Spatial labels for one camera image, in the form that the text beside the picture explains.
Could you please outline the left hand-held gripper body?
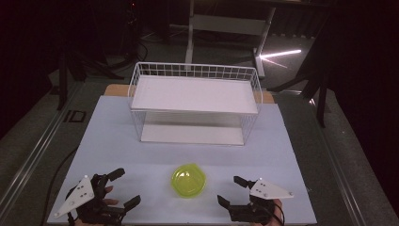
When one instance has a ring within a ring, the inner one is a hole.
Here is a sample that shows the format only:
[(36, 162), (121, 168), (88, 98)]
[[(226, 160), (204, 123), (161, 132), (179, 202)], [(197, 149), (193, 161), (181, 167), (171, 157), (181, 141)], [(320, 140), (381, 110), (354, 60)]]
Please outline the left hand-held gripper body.
[(73, 225), (72, 211), (75, 210), (77, 217), (88, 224), (121, 225), (126, 215), (125, 210), (120, 207), (112, 207), (104, 201), (106, 195), (106, 184), (118, 179), (118, 176), (109, 174), (95, 174), (92, 178), (87, 175), (72, 188), (64, 203), (54, 213), (54, 218), (68, 216), (68, 222)]

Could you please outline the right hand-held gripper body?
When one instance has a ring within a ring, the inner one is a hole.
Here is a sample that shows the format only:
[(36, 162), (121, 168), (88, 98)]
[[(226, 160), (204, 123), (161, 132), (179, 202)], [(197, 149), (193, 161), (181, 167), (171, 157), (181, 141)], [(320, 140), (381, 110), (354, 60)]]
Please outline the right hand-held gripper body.
[(274, 214), (274, 200), (290, 199), (294, 194), (262, 178), (249, 189), (249, 203), (228, 209), (231, 221), (267, 224)]

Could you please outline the yellow-green plastic bowl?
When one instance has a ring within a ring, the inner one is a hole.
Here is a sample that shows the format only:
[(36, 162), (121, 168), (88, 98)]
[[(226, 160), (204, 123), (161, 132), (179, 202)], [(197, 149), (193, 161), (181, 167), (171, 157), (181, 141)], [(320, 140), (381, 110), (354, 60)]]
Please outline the yellow-green plastic bowl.
[(206, 183), (206, 174), (195, 163), (179, 166), (170, 178), (173, 190), (185, 199), (195, 198), (201, 194)]

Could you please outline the white wire shelf rack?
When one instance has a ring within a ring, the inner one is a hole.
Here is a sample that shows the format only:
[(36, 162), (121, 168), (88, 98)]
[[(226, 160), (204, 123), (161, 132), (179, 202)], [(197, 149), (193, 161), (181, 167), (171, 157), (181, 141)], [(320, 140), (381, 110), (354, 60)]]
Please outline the white wire shelf rack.
[(251, 67), (139, 62), (128, 98), (142, 142), (243, 146), (263, 93)]

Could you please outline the person's left hand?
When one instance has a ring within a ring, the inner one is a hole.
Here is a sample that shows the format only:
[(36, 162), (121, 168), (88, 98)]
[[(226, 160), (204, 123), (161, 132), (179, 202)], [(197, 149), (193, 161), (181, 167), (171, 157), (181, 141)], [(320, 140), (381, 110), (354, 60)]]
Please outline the person's left hand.
[[(108, 194), (108, 193), (110, 193), (110, 192), (113, 190), (113, 188), (114, 188), (113, 186), (107, 186), (107, 187), (104, 189), (105, 195)], [(118, 200), (115, 200), (115, 199), (108, 199), (108, 198), (104, 198), (104, 199), (103, 199), (103, 202), (104, 202), (106, 205), (117, 205), (117, 204), (119, 203)]]

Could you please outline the person's right hand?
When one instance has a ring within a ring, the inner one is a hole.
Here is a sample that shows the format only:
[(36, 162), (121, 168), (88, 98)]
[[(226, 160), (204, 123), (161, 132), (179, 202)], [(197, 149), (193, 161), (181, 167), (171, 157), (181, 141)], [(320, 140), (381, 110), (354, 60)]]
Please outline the person's right hand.
[(284, 226), (285, 216), (282, 211), (282, 202), (280, 200), (274, 200), (274, 214), (267, 224), (262, 225), (261, 223), (253, 223), (252, 226)]

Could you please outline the light blue table mat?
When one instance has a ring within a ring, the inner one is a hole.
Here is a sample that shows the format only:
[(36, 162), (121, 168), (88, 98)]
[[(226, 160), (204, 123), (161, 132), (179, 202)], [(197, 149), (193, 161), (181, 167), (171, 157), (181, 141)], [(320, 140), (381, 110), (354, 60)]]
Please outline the light blue table mat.
[[(195, 163), (206, 175), (206, 187), (193, 199), (179, 197), (170, 177), (180, 165)], [(233, 178), (259, 178), (293, 193), (283, 202), (286, 224), (316, 221), (308, 191), (296, 162), (279, 106), (263, 104), (243, 146), (189, 145), (141, 142), (124, 97), (103, 96), (72, 161), (53, 208), (58, 210), (69, 190), (84, 176), (105, 174), (118, 168), (110, 196), (126, 202), (140, 196), (141, 203), (124, 218), (137, 225), (228, 225), (226, 209), (217, 199), (233, 204), (248, 202), (247, 189)]]

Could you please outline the black metal stand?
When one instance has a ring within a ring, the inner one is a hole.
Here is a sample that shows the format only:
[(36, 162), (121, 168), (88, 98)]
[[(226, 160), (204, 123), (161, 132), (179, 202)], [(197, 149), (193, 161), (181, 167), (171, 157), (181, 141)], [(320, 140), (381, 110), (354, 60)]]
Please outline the black metal stand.
[(318, 94), (317, 105), (316, 105), (316, 119), (322, 128), (325, 128), (324, 114), (326, 108), (327, 98), (327, 83), (328, 83), (329, 71), (325, 71), (318, 67), (314, 63), (303, 63), (295, 78), (278, 85), (273, 88), (269, 88), (271, 92), (281, 92), (295, 84), (302, 81), (307, 81), (304, 89), (300, 92), (304, 99), (310, 100), (315, 94)]
[(88, 65), (90, 68), (94, 69), (96, 72), (104, 75), (105, 77), (111, 79), (121, 79), (121, 76), (112, 73), (105, 66), (102, 66), (94, 59), (89, 58), (69, 41), (62, 41), (59, 47), (57, 110), (61, 110), (68, 101), (68, 73), (71, 73), (72, 77), (76, 81), (85, 81), (87, 74), (84, 66)]

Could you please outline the metal floor rail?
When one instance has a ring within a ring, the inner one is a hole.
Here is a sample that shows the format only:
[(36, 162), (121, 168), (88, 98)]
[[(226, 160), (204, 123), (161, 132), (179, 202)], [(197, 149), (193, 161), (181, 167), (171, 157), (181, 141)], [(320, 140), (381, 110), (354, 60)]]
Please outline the metal floor rail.
[(20, 196), (57, 128), (67, 114), (73, 98), (84, 86), (69, 86), (67, 101), (57, 110), (58, 97), (47, 94), (0, 140), (0, 221)]
[(359, 202), (355, 196), (354, 190), (350, 185), (350, 180), (347, 178), (344, 168), (341, 165), (341, 161), (338, 158), (332, 144), (327, 140), (327, 134), (325, 128), (321, 127), (321, 122), (319, 121), (319, 104), (314, 99), (310, 99), (308, 104), (314, 110), (314, 117), (316, 118), (316, 124), (318, 131), (321, 133), (321, 140), (327, 148), (327, 161), (329, 163), (329, 168), (333, 174), (333, 178), (336, 186), (339, 189), (340, 196), (343, 200), (345, 210), (351, 219), (353, 226), (366, 226), (366, 221), (359, 208)]

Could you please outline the white metal table frame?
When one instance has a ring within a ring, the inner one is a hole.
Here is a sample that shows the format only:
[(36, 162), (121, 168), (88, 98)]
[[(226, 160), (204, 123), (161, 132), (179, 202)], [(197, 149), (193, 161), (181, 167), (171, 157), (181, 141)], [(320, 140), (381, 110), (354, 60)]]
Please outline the white metal table frame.
[(253, 58), (259, 77), (265, 79), (262, 52), (275, 11), (275, 7), (269, 7), (264, 20), (202, 15), (195, 13), (195, 0), (189, 0), (188, 43), (184, 62), (192, 63), (195, 30), (259, 36), (260, 42), (258, 47), (253, 49)]

